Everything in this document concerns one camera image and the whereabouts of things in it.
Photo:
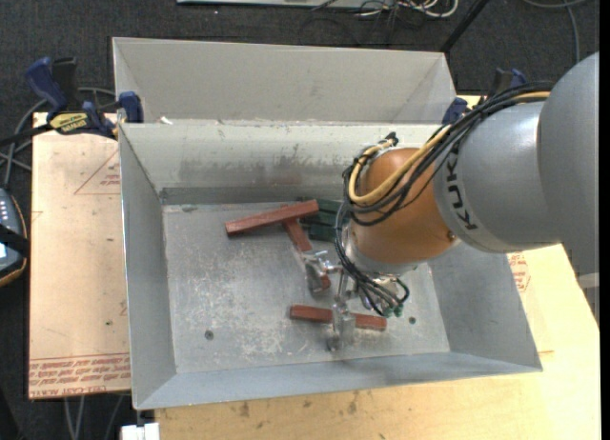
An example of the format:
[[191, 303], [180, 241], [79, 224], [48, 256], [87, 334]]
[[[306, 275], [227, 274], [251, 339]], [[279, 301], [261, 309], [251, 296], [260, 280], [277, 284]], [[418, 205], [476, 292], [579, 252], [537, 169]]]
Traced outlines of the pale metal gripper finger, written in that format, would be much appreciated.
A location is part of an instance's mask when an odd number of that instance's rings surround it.
[[308, 288], [314, 295], [321, 294], [331, 286], [327, 257], [328, 251], [326, 250], [309, 250], [303, 253]]
[[356, 317], [346, 303], [335, 302], [332, 306], [332, 331], [327, 338], [327, 348], [339, 351], [353, 345], [356, 330]]

